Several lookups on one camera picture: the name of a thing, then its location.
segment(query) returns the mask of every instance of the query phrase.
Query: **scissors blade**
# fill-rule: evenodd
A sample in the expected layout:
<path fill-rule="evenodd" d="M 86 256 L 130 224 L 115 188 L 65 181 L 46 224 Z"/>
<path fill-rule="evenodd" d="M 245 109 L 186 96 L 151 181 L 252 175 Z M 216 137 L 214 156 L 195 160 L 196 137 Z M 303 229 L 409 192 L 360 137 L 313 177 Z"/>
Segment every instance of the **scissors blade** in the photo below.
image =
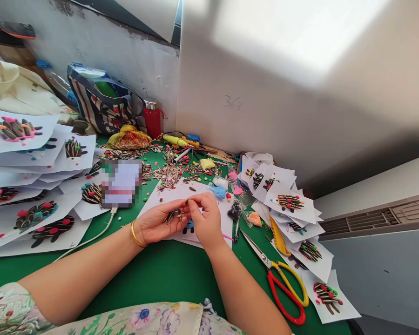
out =
<path fill-rule="evenodd" d="M 250 244 L 250 247 L 255 251 L 255 253 L 257 254 L 257 256 L 262 260 L 262 263 L 264 263 L 264 265 L 268 269 L 270 269 L 271 268 L 271 261 L 262 252 L 262 250 L 256 245 L 256 243 L 253 242 L 253 240 L 251 238 L 249 238 L 246 233 L 243 232 L 242 229 L 239 229 L 239 230 L 241 231 L 242 235 L 244 235 L 244 237 L 247 239 L 247 242 L 248 242 L 248 244 Z"/>

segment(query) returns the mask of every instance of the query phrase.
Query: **colored clay ball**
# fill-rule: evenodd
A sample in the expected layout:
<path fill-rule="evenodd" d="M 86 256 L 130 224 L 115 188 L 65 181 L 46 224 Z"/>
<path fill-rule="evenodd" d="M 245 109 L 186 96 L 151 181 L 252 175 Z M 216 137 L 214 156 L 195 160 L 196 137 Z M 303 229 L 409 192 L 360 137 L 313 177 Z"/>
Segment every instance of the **colored clay ball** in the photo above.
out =
<path fill-rule="evenodd" d="M 18 217 L 23 217 L 23 216 L 27 216 L 28 215 L 28 211 L 20 211 L 17 213 Z"/>

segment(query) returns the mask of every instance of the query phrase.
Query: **red thermos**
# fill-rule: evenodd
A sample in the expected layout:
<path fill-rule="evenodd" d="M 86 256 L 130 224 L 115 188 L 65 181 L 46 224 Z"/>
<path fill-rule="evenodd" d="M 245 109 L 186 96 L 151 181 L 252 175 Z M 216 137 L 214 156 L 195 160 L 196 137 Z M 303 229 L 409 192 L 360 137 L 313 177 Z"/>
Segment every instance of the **red thermos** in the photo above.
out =
<path fill-rule="evenodd" d="M 164 113 L 157 108 L 158 101 L 153 98 L 144 99 L 144 121 L 146 122 L 146 130 L 153 141 L 162 134 L 162 126 L 160 123 L 160 112 L 164 120 Z"/>

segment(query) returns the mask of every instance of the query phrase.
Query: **bangle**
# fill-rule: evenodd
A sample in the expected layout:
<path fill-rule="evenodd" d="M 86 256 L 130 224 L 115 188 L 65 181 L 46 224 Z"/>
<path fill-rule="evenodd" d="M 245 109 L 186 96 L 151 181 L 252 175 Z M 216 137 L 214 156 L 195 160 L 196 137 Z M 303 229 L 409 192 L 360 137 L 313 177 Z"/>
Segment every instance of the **bangle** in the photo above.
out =
<path fill-rule="evenodd" d="M 132 234 L 132 237 L 133 237 L 133 239 L 134 239 L 135 243 L 136 243 L 139 247 L 145 248 L 145 247 L 147 247 L 148 245 L 142 245 L 142 244 L 140 243 L 140 241 L 138 241 L 138 239 L 136 238 L 135 231 L 134 231 L 134 223 L 135 223 L 135 221 L 136 221 L 136 219 L 135 219 L 135 220 L 133 220 L 133 221 L 132 221 L 132 224 L 130 225 L 130 232 L 131 232 L 131 234 Z"/>

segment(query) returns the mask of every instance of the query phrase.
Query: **blurred phone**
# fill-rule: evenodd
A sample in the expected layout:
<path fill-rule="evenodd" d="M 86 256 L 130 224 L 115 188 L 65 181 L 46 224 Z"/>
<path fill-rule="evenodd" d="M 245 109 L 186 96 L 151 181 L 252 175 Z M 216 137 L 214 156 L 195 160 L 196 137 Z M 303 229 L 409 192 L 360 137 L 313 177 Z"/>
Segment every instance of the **blurred phone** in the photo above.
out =
<path fill-rule="evenodd" d="M 103 160 L 101 163 L 103 208 L 130 208 L 138 198 L 142 163 L 138 160 Z"/>

